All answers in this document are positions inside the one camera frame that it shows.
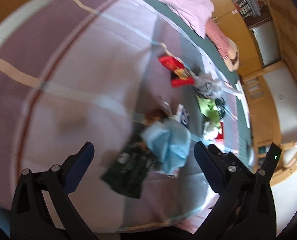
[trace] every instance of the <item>red package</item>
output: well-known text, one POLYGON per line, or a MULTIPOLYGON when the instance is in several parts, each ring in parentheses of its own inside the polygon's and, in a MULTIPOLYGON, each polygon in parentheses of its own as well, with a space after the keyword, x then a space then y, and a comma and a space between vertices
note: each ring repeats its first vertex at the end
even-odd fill
POLYGON ((161 64, 172 72, 172 87, 180 87, 185 85, 194 85, 195 81, 186 67, 176 58, 171 56, 162 56, 158 59, 161 64))
POLYGON ((221 127, 222 127, 222 134, 218 133, 218 136, 215 138, 217 140, 223 140, 224 139, 224 123, 220 122, 221 127))

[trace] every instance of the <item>white wall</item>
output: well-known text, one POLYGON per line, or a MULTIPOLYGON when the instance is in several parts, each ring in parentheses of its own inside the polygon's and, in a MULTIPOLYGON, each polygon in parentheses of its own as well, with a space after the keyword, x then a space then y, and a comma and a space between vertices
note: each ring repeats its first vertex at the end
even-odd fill
POLYGON ((297 139, 297 85, 286 64, 280 61, 282 67, 264 75, 273 96, 282 142, 287 143, 297 139))
POLYGON ((297 154, 297 145, 283 151, 283 165, 284 167, 288 167, 290 161, 293 160, 294 156, 297 154))
POLYGON ((285 181, 272 187, 276 219, 277 234, 290 222, 297 211, 297 171, 285 181))

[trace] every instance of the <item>black clamp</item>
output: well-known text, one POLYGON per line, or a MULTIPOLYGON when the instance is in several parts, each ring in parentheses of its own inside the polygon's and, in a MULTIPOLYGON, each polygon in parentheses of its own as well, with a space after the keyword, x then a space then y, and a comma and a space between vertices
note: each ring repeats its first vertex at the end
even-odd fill
POLYGON ((220 198, 192 239, 275 239, 276 214, 269 182, 281 152, 272 144, 262 167, 253 174, 233 153, 223 154, 214 144, 206 148, 197 143, 195 158, 220 198))
POLYGON ((76 190, 94 157, 94 146, 87 142, 62 165, 48 171, 22 171, 11 210, 11 239, 14 240, 95 240, 68 194, 76 190), (66 230, 56 228, 45 204, 42 190, 48 191, 66 230))

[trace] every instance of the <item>pink pillow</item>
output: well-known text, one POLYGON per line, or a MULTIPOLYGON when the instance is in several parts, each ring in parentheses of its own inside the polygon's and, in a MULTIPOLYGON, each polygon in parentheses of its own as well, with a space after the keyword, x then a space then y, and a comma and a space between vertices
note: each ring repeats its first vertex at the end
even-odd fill
POLYGON ((210 0, 159 0, 168 5, 182 20, 205 38, 205 25, 212 16, 214 5, 210 0))

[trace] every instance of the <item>light blue cloth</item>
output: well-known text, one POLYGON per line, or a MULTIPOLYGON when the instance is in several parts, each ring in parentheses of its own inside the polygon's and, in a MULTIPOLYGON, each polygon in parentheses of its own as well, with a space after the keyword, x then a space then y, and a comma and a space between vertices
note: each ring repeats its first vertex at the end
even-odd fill
POLYGON ((161 171, 172 175, 186 163, 191 143, 191 133, 173 119, 155 122, 141 133, 148 148, 161 162, 161 171))

